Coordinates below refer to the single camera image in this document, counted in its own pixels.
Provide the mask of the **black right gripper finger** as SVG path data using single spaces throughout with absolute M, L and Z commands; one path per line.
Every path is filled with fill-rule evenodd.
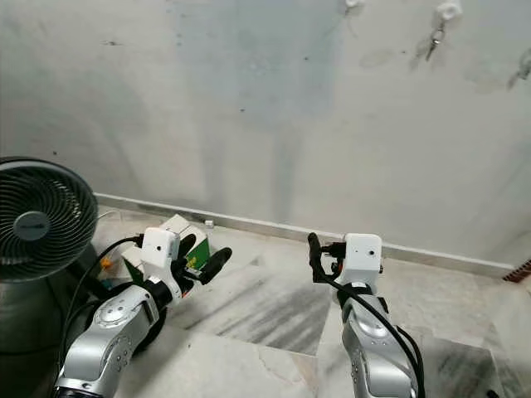
M 321 255 L 323 254 L 321 242 L 315 232 L 308 234 L 307 241 L 309 244 L 309 265 L 314 273 L 314 281 L 325 281 L 326 273 L 324 272 Z

